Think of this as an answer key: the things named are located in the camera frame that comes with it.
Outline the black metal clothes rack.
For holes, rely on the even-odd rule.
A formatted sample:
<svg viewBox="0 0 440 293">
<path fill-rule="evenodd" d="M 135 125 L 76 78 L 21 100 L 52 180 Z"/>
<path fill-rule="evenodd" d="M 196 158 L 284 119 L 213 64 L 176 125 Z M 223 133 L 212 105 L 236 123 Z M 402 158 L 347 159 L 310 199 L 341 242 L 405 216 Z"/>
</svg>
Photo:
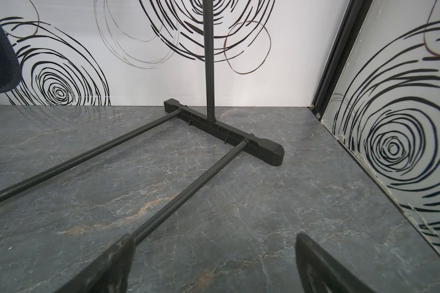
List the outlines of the black metal clothes rack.
<svg viewBox="0 0 440 293">
<path fill-rule="evenodd" d="M 89 151 L 73 157 L 53 168 L 43 171 L 29 179 L 21 181 L 13 186 L 0 190 L 0 203 L 16 196 L 34 186 L 55 177 L 83 162 L 86 162 L 102 153 L 127 142 L 136 136 L 146 133 L 157 126 L 160 126 L 173 118 L 179 118 L 189 125 L 209 133 L 210 135 L 223 139 L 226 144 L 231 144 L 233 149 L 224 155 L 218 162 L 206 172 L 183 189 L 167 205 L 161 208 L 147 222 L 142 224 L 136 231 L 124 235 L 120 242 L 140 244 L 154 230 L 156 230 L 166 219 L 186 203 L 197 191 L 205 186 L 216 174 L 227 164 L 235 159 L 242 151 L 261 159 L 271 166 L 281 166 L 284 160 L 285 151 L 282 145 L 268 139 L 261 139 L 253 134 L 248 134 L 237 128 L 219 122 L 215 116 L 215 78 L 214 78 L 214 24 L 213 24 L 213 1 L 203 1 L 203 28 L 204 28 L 204 53 L 205 53 L 205 85 L 207 114 L 202 114 L 192 108 L 181 105 L 177 100 L 170 99 L 164 102 L 166 115 L 143 125 L 129 133 L 125 133 L 109 142 L 99 145 Z"/>
</svg>

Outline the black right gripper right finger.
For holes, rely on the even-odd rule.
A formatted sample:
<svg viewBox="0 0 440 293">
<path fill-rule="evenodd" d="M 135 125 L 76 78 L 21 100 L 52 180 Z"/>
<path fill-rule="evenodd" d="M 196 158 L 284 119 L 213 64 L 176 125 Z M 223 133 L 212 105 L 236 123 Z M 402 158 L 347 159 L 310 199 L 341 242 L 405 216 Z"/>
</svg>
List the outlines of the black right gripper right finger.
<svg viewBox="0 0 440 293">
<path fill-rule="evenodd" d="M 296 263 L 306 293 L 372 293 L 368 287 L 305 233 L 297 234 Z"/>
</svg>

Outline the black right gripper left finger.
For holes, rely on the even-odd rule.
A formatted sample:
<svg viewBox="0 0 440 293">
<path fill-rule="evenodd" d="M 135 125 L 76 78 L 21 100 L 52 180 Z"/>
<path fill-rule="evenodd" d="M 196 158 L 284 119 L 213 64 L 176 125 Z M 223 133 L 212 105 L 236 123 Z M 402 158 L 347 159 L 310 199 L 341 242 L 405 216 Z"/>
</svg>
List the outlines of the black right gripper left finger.
<svg viewBox="0 0 440 293">
<path fill-rule="evenodd" d="M 58 293 L 125 293 L 136 244 L 126 234 L 57 290 Z"/>
</svg>

